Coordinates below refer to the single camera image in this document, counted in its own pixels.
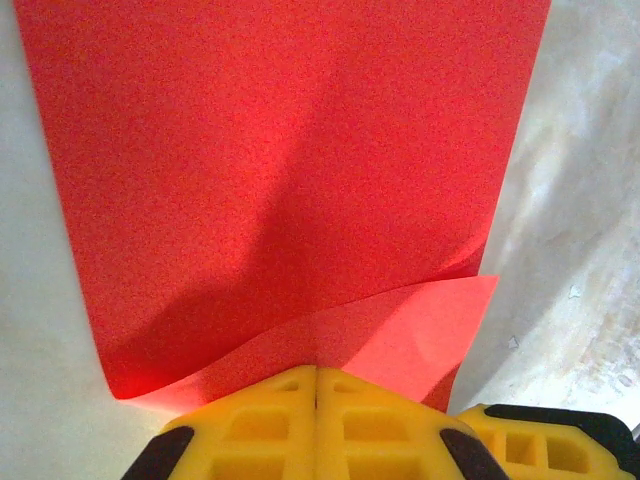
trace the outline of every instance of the red paper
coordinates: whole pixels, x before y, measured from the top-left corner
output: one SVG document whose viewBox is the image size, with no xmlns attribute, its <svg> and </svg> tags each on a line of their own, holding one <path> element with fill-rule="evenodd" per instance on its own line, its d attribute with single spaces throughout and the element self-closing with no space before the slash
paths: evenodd
<svg viewBox="0 0 640 480">
<path fill-rule="evenodd" d="M 330 308 L 274 327 L 189 377 L 129 400 L 183 412 L 315 364 L 446 410 L 496 283 L 497 277 L 429 282 Z"/>
<path fill-rule="evenodd" d="M 477 272 L 547 0 L 15 6 L 117 398 Z"/>
</svg>

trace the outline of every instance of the yellow plastic part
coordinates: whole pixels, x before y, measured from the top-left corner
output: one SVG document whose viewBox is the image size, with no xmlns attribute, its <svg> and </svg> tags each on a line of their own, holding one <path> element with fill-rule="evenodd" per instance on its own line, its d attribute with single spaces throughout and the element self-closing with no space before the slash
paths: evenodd
<svg viewBox="0 0 640 480">
<path fill-rule="evenodd" d="M 311 480 L 316 368 L 302 366 L 177 418 L 195 435 L 170 480 Z"/>
<path fill-rule="evenodd" d="M 340 370 L 317 389 L 317 480 L 464 480 L 440 430 L 468 426 Z"/>
<path fill-rule="evenodd" d="M 577 427 L 494 418 L 486 408 L 457 418 L 476 431 L 512 480 L 635 480 Z"/>
<path fill-rule="evenodd" d="M 462 422 L 340 370 L 303 366 L 179 417 L 169 480 L 464 480 L 442 442 Z"/>
</svg>

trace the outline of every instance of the dirty white surface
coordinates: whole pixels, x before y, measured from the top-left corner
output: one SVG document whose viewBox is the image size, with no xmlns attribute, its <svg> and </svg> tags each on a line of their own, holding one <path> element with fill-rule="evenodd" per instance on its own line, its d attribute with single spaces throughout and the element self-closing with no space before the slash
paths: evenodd
<svg viewBox="0 0 640 480">
<path fill-rule="evenodd" d="M 502 282 L 452 411 L 640 422 L 639 45 L 635 0 L 553 3 L 483 264 Z M 117 479 L 169 417 L 109 396 L 0 0 L 0 478 Z"/>
</svg>

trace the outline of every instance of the red sheet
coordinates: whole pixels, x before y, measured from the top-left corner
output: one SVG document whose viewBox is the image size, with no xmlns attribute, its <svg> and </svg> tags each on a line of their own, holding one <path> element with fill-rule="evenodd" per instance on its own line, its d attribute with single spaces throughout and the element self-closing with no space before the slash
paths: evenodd
<svg viewBox="0 0 640 480">
<path fill-rule="evenodd" d="M 131 401 L 188 411 L 288 368 L 315 364 L 446 410 L 496 283 L 496 277 L 428 282 L 295 319 Z"/>
<path fill-rule="evenodd" d="M 117 398 L 477 272 L 548 1 L 15 6 Z M 443 344 L 468 345 L 472 317 Z"/>
</svg>

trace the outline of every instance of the black rubber pad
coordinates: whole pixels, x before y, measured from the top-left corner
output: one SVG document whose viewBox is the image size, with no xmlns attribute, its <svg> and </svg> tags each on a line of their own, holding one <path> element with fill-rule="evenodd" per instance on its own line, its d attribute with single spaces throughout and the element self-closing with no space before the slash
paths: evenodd
<svg viewBox="0 0 640 480">
<path fill-rule="evenodd" d="M 440 431 L 440 438 L 466 480 L 509 480 L 487 447 L 477 438 L 453 428 Z"/>
<path fill-rule="evenodd" d="M 577 427 L 609 450 L 621 470 L 640 480 L 640 446 L 633 441 L 631 430 L 613 415 L 518 405 L 492 405 L 484 413 L 493 418 Z"/>
<path fill-rule="evenodd" d="M 122 480 L 168 480 L 193 434 L 191 427 L 177 427 L 153 437 Z"/>
</svg>

